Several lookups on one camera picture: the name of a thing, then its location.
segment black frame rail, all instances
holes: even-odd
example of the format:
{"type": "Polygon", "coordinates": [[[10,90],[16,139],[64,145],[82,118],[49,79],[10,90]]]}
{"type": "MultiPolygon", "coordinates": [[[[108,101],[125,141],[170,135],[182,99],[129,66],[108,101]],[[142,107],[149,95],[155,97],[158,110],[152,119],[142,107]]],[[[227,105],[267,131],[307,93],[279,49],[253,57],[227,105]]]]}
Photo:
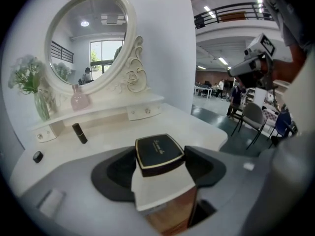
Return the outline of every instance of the black frame rail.
{"type": "Polygon", "coordinates": [[[51,43],[51,57],[61,59],[73,64],[74,53],[52,41],[51,43]]]}
{"type": "Polygon", "coordinates": [[[205,11],[194,16],[195,28],[200,29],[205,27],[206,25],[213,23],[220,23],[226,21],[235,21],[235,20],[268,20],[274,21],[271,17],[270,12],[267,10],[263,4],[259,4],[256,2],[243,2],[243,3],[235,3],[227,6],[218,7],[215,9],[211,9],[215,18],[213,18],[210,14],[210,11],[205,11]],[[222,19],[223,16],[230,16],[231,18],[222,19]]]}

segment gray platform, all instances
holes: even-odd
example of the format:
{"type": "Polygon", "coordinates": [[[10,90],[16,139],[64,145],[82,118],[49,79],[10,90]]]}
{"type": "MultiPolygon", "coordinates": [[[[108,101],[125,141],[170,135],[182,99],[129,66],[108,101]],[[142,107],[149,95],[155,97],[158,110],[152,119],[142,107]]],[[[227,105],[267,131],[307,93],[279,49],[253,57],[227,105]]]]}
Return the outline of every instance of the gray platform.
{"type": "MultiPolygon", "coordinates": [[[[49,232],[57,230],[52,235],[158,235],[136,211],[133,203],[110,201],[91,182],[94,166],[125,149],[107,151],[59,166],[21,197],[22,204],[29,207],[33,219],[42,223],[49,232]],[[34,207],[53,188],[66,192],[66,197],[55,220],[48,220],[34,207]]],[[[253,158],[197,149],[223,162],[227,171],[215,186],[198,191],[198,198],[207,200],[218,211],[183,235],[236,235],[259,195],[273,150],[253,158]],[[254,170],[245,170],[245,162],[255,163],[254,170]]]]}

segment flower vase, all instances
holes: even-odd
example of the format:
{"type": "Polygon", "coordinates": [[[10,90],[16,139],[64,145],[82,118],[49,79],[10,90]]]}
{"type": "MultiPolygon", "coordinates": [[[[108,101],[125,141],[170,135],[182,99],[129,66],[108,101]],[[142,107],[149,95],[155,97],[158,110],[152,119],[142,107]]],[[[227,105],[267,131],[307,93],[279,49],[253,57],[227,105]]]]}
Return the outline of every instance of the flower vase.
{"type": "Polygon", "coordinates": [[[40,118],[45,121],[49,119],[49,111],[42,92],[38,91],[34,94],[34,101],[40,118]]]}
{"type": "Polygon", "coordinates": [[[74,111],[79,111],[89,106],[90,104],[89,99],[84,93],[80,91],[79,85],[78,84],[72,85],[72,89],[73,89],[73,96],[71,98],[72,109],[74,111]]]}

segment black cap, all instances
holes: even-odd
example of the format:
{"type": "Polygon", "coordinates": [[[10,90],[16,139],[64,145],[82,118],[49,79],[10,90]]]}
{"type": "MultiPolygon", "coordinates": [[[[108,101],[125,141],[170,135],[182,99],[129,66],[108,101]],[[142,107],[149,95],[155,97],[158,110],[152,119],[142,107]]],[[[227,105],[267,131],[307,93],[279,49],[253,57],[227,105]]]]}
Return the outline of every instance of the black cap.
{"type": "Polygon", "coordinates": [[[73,124],[72,127],[77,136],[80,136],[83,134],[83,131],[78,123],[73,124]]]}
{"type": "Polygon", "coordinates": [[[43,159],[44,155],[42,152],[38,151],[34,154],[33,160],[35,163],[39,163],[43,159]]]}

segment compact case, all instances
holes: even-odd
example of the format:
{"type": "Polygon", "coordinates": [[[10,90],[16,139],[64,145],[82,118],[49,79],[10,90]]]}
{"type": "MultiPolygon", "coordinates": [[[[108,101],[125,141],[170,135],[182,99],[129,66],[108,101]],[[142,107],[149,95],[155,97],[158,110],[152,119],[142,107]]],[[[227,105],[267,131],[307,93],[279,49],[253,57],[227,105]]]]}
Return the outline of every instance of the compact case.
{"type": "Polygon", "coordinates": [[[142,176],[152,177],[182,165],[185,161],[185,154],[171,136],[161,134],[137,139],[136,158],[142,176]]]}

